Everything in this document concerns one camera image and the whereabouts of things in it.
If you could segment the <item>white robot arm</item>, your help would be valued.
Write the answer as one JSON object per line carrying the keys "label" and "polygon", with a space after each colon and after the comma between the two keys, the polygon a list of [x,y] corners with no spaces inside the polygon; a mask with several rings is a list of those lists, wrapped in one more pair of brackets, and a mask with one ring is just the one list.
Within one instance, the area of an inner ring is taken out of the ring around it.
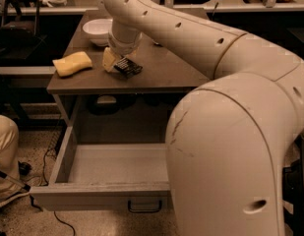
{"label": "white robot arm", "polygon": [[304,61],[153,0],[104,6],[114,51],[129,52],[140,31],[209,78],[178,103],[166,130],[180,235],[284,236],[282,167],[304,129]]}

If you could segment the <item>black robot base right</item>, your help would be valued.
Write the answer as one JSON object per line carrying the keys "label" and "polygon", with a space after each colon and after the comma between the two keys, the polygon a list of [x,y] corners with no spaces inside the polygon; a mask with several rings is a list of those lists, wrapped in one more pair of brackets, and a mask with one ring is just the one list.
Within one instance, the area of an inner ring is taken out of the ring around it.
{"label": "black robot base right", "polygon": [[300,158],[283,168],[283,199],[293,205],[293,213],[283,209],[284,222],[293,231],[293,236],[304,236],[304,140],[296,143]]}

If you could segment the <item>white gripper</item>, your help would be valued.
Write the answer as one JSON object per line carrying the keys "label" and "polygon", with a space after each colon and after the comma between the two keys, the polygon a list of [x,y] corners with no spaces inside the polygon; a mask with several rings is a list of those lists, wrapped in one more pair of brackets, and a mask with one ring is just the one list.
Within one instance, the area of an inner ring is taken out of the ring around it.
{"label": "white gripper", "polygon": [[104,70],[110,73],[121,56],[131,54],[138,48],[141,39],[142,33],[139,30],[113,20],[108,33],[109,47],[103,51],[102,66]]}

